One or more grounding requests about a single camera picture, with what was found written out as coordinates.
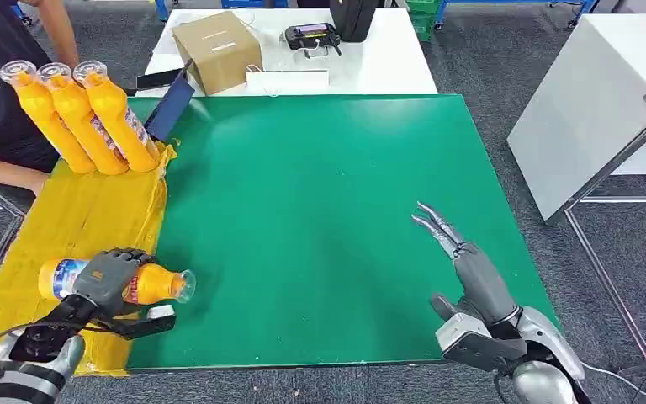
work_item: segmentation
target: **black case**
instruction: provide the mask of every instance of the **black case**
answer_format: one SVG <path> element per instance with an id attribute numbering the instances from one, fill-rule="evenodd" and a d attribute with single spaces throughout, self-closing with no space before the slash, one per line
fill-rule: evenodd
<path id="1" fill-rule="evenodd" d="M 363 42 L 368 38 L 377 6 L 378 0 L 331 0 L 331 15 L 341 40 Z"/>

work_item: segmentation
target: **person's arm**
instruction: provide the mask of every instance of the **person's arm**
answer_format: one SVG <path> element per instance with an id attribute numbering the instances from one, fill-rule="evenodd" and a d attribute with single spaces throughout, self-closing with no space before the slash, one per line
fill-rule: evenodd
<path id="1" fill-rule="evenodd" d="M 38 9 L 38 15 L 56 50 L 58 61 L 71 68 L 78 63 L 76 37 L 63 0 L 21 0 Z"/>
<path id="2" fill-rule="evenodd" d="M 38 195 L 47 178 L 48 174 L 38 170 L 0 162 L 0 183 L 30 189 Z"/>

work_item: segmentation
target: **person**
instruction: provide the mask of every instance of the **person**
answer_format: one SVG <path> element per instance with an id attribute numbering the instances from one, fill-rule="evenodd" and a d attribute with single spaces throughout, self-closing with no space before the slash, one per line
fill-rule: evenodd
<path id="1" fill-rule="evenodd" d="M 75 36 L 62 0 L 23 0 L 38 10 L 59 61 L 78 63 Z M 16 0 L 0 0 L 0 68 L 16 59 L 37 67 L 50 59 L 11 9 Z M 0 79 L 0 183 L 38 194 L 58 153 L 23 112 L 13 88 Z"/>

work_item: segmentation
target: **gray carpet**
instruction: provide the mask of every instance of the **gray carpet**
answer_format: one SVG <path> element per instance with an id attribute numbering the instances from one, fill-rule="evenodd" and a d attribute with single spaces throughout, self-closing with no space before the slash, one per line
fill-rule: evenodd
<path id="1" fill-rule="evenodd" d="M 213 7 L 183 0 L 178 7 Z M 609 10 L 612 0 L 597 9 Z M 131 87 L 161 32 L 146 3 L 68 4 L 81 58 L 98 58 Z M 450 6 L 447 23 L 422 46 L 440 93 L 464 95 L 564 333 L 586 362 L 612 368 L 639 359 L 567 223 L 543 224 L 506 136 L 567 40 L 570 6 Z M 43 29 L 32 32 L 47 46 Z M 646 193 L 646 178 L 614 178 L 599 193 Z M 646 337 L 646 205 L 582 205 L 576 210 Z M 0 231 L 5 227 L 0 216 Z M 641 375 L 633 378 L 642 381 Z M 596 403 L 629 403 L 633 392 L 588 373 Z M 516 402 L 505 385 L 510 402 Z M 61 402 L 498 403 L 491 376 L 456 364 L 326 369 L 199 371 L 78 378 Z M 646 403 L 640 397 L 636 402 Z"/>

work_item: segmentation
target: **white table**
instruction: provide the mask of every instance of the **white table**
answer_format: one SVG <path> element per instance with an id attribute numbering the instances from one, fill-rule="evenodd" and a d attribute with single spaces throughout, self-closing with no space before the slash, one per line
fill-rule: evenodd
<path id="1" fill-rule="evenodd" d="M 565 215 L 646 359 L 646 342 L 571 208 L 610 175 L 646 174 L 646 14 L 584 16 L 508 137 L 541 216 Z M 631 367 L 640 371 L 646 363 Z"/>
<path id="2" fill-rule="evenodd" d="M 216 13 L 220 9 L 173 10 L 160 36 L 146 74 L 181 68 L 182 58 L 172 38 L 172 28 Z M 436 94 L 437 87 L 422 54 L 410 17 L 403 8 L 379 8 L 375 11 L 368 38 L 359 44 L 342 43 L 342 56 L 332 52 L 328 57 L 305 59 L 303 52 L 292 52 L 279 40 L 291 25 L 332 23 L 328 9 L 318 8 L 243 8 L 233 10 L 261 44 L 265 71 L 327 69 L 329 94 Z M 203 95 L 196 85 L 195 96 Z M 138 97 L 161 97 L 166 88 L 139 91 Z M 277 92 L 297 95 L 296 92 Z M 265 95 L 246 84 L 230 88 L 215 96 Z"/>

